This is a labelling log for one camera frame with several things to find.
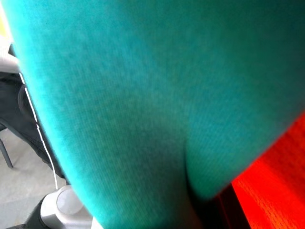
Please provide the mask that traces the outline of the teal knit cloth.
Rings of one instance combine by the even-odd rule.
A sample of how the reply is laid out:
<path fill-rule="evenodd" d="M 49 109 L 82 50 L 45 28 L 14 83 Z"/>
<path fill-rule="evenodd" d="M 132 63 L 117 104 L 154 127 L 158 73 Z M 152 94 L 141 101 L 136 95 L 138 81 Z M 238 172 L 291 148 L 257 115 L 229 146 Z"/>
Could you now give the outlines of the teal knit cloth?
<path fill-rule="evenodd" d="M 104 229 L 200 229 L 305 110 L 305 0 L 1 0 L 65 176 Z"/>

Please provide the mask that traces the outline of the black metal chair leg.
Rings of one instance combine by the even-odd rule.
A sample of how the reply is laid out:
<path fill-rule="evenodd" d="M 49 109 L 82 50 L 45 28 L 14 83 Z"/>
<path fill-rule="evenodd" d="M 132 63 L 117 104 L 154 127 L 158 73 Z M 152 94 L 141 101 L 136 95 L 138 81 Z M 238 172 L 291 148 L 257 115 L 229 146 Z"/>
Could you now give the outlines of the black metal chair leg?
<path fill-rule="evenodd" d="M 3 130 L 6 130 L 6 129 L 7 128 L 3 124 L 0 124 L 0 132 L 3 131 Z M 0 138 L 0 151 L 2 152 L 2 155 L 3 155 L 4 159 L 5 159 L 5 162 L 6 162 L 7 166 L 9 168 L 13 168 L 13 164 L 12 164 L 12 162 L 10 160 L 10 157 L 8 155 L 8 152 L 6 150 L 4 142 L 2 141 L 1 138 Z"/>

